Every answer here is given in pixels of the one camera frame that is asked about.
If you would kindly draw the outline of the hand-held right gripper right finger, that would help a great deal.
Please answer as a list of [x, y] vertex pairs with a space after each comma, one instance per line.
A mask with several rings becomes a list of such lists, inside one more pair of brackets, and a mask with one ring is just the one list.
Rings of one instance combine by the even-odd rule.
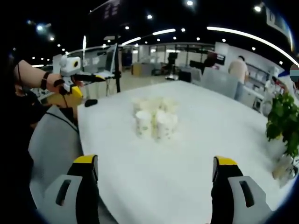
[[212, 182], [211, 223], [263, 224], [271, 216], [266, 193], [234, 160], [215, 156]]

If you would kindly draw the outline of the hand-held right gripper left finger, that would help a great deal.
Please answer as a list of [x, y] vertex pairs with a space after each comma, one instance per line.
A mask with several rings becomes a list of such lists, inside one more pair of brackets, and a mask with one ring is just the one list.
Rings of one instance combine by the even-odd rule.
[[46, 189], [43, 218], [48, 224], [98, 224], [99, 200], [98, 156], [83, 155]]

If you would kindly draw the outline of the person's left hand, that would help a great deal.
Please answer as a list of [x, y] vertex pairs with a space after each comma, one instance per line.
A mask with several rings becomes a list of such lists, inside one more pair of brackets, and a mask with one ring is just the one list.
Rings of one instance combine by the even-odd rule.
[[50, 73], [46, 81], [46, 89], [53, 93], [60, 93], [64, 84], [65, 82], [59, 73]]

